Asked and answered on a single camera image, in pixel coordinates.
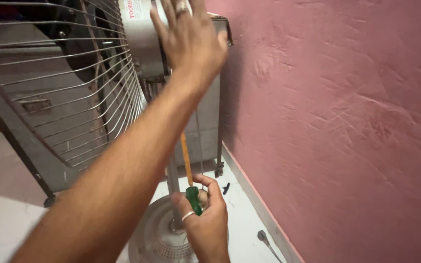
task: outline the silver ring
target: silver ring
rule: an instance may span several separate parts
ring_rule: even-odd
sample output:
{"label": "silver ring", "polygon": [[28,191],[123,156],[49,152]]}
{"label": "silver ring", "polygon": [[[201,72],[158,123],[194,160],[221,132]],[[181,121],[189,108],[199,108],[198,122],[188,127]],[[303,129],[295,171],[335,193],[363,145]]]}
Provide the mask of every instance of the silver ring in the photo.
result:
{"label": "silver ring", "polygon": [[195,215],[196,213],[194,211],[191,211],[187,214],[184,215],[184,217],[182,218],[182,221],[184,221],[186,218],[188,218],[190,215]]}
{"label": "silver ring", "polygon": [[175,13],[179,16],[182,12],[189,12],[188,5],[186,5],[185,1],[180,1],[176,4]]}

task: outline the white floor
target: white floor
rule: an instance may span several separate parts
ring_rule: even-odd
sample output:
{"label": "white floor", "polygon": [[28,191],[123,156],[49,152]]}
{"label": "white floor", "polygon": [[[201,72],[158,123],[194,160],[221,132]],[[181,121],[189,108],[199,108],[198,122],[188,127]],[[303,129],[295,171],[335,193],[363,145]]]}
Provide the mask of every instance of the white floor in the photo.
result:
{"label": "white floor", "polygon": [[[213,177],[213,172],[206,175]],[[219,177],[217,181],[220,186],[225,186],[228,182],[231,184],[224,196],[228,209],[231,262],[277,263],[278,260],[256,236],[259,230],[264,230],[272,247],[286,263],[227,165],[224,167],[224,176]],[[187,187],[186,178],[180,179],[180,187]],[[152,202],[167,194],[167,183],[161,182]],[[0,263],[9,260],[27,233],[46,212],[43,208],[45,198],[46,195],[37,182],[0,134]],[[126,248],[117,262],[129,263]]]}

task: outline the perforated metal base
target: perforated metal base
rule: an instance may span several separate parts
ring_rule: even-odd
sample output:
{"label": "perforated metal base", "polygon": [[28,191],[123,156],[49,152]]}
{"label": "perforated metal base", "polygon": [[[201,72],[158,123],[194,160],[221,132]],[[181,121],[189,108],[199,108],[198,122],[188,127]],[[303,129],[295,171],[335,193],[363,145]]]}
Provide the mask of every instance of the perforated metal base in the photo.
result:
{"label": "perforated metal base", "polygon": [[169,223],[172,219],[169,196],[164,196],[149,206],[129,240],[130,262],[198,262],[188,243],[186,232],[170,231]]}

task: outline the green screwdriver handle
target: green screwdriver handle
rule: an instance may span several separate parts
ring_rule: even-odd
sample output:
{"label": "green screwdriver handle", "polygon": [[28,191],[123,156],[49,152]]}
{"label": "green screwdriver handle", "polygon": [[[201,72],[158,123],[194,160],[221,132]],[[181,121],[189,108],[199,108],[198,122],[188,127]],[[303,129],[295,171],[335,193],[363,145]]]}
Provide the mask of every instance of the green screwdriver handle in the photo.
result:
{"label": "green screwdriver handle", "polygon": [[196,186],[186,188],[186,199],[190,202],[196,215],[200,216],[202,214],[202,208],[199,206],[199,199],[197,198],[198,195],[199,189]]}

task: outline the pink wall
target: pink wall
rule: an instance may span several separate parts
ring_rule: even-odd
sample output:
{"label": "pink wall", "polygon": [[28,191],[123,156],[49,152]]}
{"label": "pink wall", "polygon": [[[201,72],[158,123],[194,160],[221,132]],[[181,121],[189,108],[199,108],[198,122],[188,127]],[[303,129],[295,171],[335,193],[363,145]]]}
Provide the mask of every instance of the pink wall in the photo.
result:
{"label": "pink wall", "polygon": [[421,1],[208,0],[225,142],[307,263],[421,263]]}

